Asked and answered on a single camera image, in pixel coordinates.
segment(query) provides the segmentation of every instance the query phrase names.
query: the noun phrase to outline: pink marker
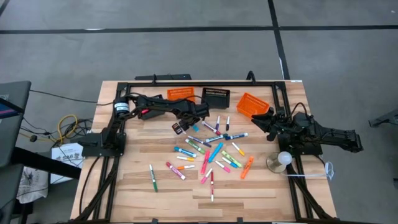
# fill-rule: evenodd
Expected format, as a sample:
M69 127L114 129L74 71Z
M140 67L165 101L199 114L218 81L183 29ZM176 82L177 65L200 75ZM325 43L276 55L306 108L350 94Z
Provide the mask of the pink marker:
M203 161L203 165L202 165L201 171L200 171L201 175L205 174L207 162L209 160L209 156L210 156L210 150L207 150L206 154L205 154L205 160Z
M178 171L174 166L172 166L169 162L166 162L166 166L170 168L175 174L177 174L182 180L185 180L185 176Z
M210 168L210 170L207 172L206 176L204 176L202 178L202 180L200 181L201 184L204 184L207 180L207 177L209 177L210 173L213 171L213 168Z
M211 127L210 124L206 123L206 121L202 121L201 122L204 126L206 126L207 128L209 128L210 130L212 130L214 133L216 133L217 135L221 135L221 132L217 131L215 128Z
M218 161L215 161L221 168L223 168L226 172L231 172L231 170L228 168L228 167L226 167L226 166L224 166L223 164L221 164L220 162L218 162Z

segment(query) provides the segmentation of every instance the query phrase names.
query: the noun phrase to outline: wooden tabletop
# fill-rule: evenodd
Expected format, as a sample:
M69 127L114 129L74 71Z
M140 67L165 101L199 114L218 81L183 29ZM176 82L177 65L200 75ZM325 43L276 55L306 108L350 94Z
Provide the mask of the wooden tabletop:
M116 81L105 81L99 94L99 103L108 103L114 100ZM286 81L287 94L290 107L302 102L309 110L307 97L305 96L302 82ZM174 87L137 87L131 91L147 96L162 94L167 97L167 89ZM127 144L124 155L121 158L118 171L118 181L113 202L112 222L149 222L152 218L158 218L160 222L235 222L237 217L243 217L245 221L292 221L294 211L288 180L285 176L274 174L266 166L267 156L272 152L278 152L277 140L269 142L266 135L249 118L236 111L236 105L245 92L248 92L274 106L271 88L266 86L216 86L231 90L230 105L226 110L210 110L210 117L206 121L215 126L217 116L221 116L220 131L225 133L226 119L231 117L229 135L248 133L248 137L225 141L223 150L227 151L242 164L245 164L249 156L254 156L254 162L244 180L240 179L242 169L235 169L227 165L221 159L221 153L216 156L224 165L230 167L231 173L225 172L216 163L208 164L207 170L212 167L215 180L215 201L210 200L210 178L205 184L201 184L200 174L204 155L198 153L195 162L182 161L176 156L184 156L174 152L174 146L179 146L195 152L194 148L185 143L186 136L177 136L172 128L176 122L171 113L149 119L147 121L130 119L126 122L125 132ZM195 87L195 94L201 95L202 87ZM93 131L98 133L106 127L111 117L112 105L97 106L93 122ZM187 133L200 139L214 136L214 133L203 125L197 124L199 132L189 129ZM235 142L244 152L241 156L232 146ZM212 142L213 151L219 141ZM95 158L88 158L84 162L83 169L73 204L71 218L78 216L80 194L86 179L88 169ZM306 174L322 174L322 163L313 156L302 156L303 168ZM181 180L165 163L169 161L173 166L196 165L194 169L182 170L187 177ZM159 192L154 192L149 164L152 164ZM83 208L87 206L98 188L101 173L102 158L94 166L88 179L88 185L84 192ZM307 178L309 191L318 203L334 216L335 208L330 194L328 181L325 177ZM298 190L298 199L302 216L305 217L302 195ZM106 192L103 197L101 213L104 217Z

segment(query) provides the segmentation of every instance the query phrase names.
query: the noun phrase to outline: orange plastic crate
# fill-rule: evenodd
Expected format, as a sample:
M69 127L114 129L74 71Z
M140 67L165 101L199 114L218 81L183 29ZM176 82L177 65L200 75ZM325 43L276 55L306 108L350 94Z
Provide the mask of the orange plastic crate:
M184 99L188 96L193 96L194 94L195 94L195 90L193 87L171 89L171 90L167 90L167 99L168 100ZM196 103L195 97L189 97L188 100Z
M252 115L266 113L269 109L269 104L249 93L244 93L236 108L238 112L251 118Z

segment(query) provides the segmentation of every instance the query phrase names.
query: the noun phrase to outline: yellow marker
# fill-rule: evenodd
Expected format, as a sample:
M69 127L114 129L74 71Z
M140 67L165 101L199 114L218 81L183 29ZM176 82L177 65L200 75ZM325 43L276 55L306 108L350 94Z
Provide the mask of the yellow marker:
M232 142L232 145L235 147L236 150L238 150L238 152L244 156L244 152L242 151L242 149L240 149L235 143Z
M182 159L182 160L186 160L186 161L191 161L191 162L193 162L193 158L187 158L187 157L177 156L177 159Z

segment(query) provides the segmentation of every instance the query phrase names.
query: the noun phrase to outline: green marker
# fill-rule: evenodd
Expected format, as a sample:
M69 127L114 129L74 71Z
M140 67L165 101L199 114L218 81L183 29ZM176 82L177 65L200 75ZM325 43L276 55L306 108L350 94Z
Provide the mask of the green marker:
M149 169L150 169L150 176L152 177L152 183L154 184L155 192L157 192L155 174L154 174L154 170L152 169L152 165L150 165L150 164L149 164Z
M193 141L186 139L185 142L188 143L190 146L194 147L200 153L205 154L205 150L203 150L201 147L196 145Z
M242 167L242 164L240 162L238 162L236 159L234 159L231 155L229 155L228 153L226 153L226 151L222 151L221 152L222 155L224 155L227 159L231 160L232 162L234 162L239 168Z

